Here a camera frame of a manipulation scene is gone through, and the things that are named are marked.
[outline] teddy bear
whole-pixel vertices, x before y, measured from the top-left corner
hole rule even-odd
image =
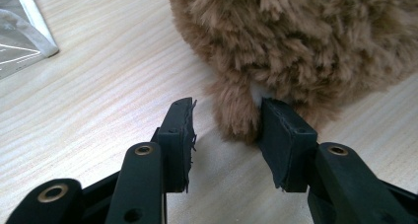
[[[226,138],[254,141],[261,98],[321,129],[341,108],[417,72],[418,0],[170,0],[183,39],[215,72]]]

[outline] plush fur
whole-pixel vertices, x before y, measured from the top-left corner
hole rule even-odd
[[[209,92],[229,138],[256,137],[259,88],[318,129],[417,71],[418,0],[170,1],[178,31],[217,73]]]

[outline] brown plush toy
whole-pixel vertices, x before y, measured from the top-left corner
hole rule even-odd
[[[261,97],[319,129],[418,68],[418,0],[170,1],[178,31],[217,73],[209,92],[229,138],[256,137]]]

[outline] stuffed toy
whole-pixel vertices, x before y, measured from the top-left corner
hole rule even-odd
[[[418,0],[170,0],[184,40],[216,72],[227,138],[252,142],[262,97],[313,128],[417,71]]]

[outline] wooden table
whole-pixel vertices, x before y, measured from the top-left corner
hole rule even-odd
[[[312,223],[305,193],[274,188],[259,150],[225,142],[203,89],[213,73],[182,40],[168,0],[35,0],[60,52],[0,81],[0,223],[34,187],[83,187],[120,169],[170,104],[198,100],[189,193],[170,223]],[[418,76],[347,107],[320,141],[354,148],[380,179],[418,191]]]

